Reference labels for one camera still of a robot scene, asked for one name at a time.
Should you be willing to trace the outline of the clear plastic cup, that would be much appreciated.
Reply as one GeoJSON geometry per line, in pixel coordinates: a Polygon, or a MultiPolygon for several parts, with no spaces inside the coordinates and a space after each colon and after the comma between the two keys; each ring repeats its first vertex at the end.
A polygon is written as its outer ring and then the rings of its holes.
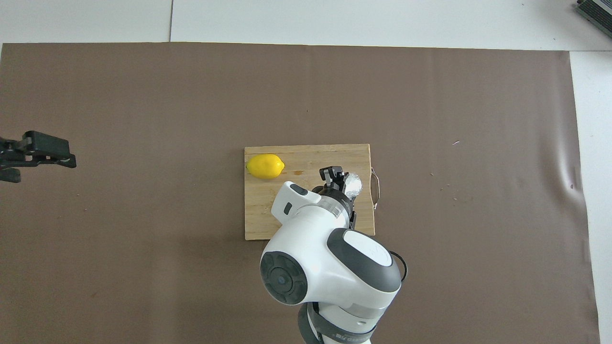
{"type": "Polygon", "coordinates": [[[363,189],[361,178],[356,173],[349,172],[344,179],[343,193],[351,200],[356,199],[363,189]]]}

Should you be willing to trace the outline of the brown paper table mat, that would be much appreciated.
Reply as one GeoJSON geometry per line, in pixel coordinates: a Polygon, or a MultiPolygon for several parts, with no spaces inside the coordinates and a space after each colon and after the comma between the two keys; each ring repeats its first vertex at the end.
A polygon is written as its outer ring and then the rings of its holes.
{"type": "Polygon", "coordinates": [[[600,341],[568,52],[4,44],[0,344],[297,344],[243,235],[243,149],[368,143],[405,284],[374,344],[600,341]]]}

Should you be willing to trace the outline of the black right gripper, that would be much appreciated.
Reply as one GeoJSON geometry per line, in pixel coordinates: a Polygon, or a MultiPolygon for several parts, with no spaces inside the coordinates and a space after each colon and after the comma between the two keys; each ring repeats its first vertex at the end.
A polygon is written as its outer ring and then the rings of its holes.
{"type": "Polygon", "coordinates": [[[326,209],[337,220],[339,228],[356,229],[357,214],[353,199],[338,189],[345,189],[346,174],[341,166],[328,166],[319,170],[324,186],[319,187],[319,207],[326,209]]]}

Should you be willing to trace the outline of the grey metal device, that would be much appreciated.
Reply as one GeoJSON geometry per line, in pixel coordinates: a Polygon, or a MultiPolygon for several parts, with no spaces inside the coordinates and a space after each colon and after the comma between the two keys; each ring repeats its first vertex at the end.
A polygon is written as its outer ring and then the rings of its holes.
{"type": "Polygon", "coordinates": [[[576,11],[612,39],[612,0],[576,0],[576,11]]]}

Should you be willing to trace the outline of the yellow lemon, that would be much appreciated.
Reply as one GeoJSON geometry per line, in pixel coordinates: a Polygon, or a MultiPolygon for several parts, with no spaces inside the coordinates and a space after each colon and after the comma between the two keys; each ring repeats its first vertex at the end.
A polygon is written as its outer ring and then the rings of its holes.
{"type": "Polygon", "coordinates": [[[246,169],[259,179],[275,179],[282,174],[285,163],[276,154],[254,155],[246,163],[246,169]]]}

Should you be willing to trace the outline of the wooden cutting board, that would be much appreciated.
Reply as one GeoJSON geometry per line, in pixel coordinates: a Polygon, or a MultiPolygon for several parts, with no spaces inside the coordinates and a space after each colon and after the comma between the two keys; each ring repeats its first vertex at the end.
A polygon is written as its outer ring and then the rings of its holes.
{"type": "Polygon", "coordinates": [[[371,192],[372,162],[368,143],[246,147],[243,161],[248,162],[259,154],[277,155],[284,162],[284,170],[275,179],[259,179],[244,172],[246,240],[269,240],[280,228],[271,208],[284,182],[292,181],[312,190],[323,185],[319,169],[326,166],[341,166],[344,172],[354,172],[360,177],[363,188],[354,203],[358,216],[356,230],[375,235],[374,205],[378,199],[373,198],[371,192]]]}

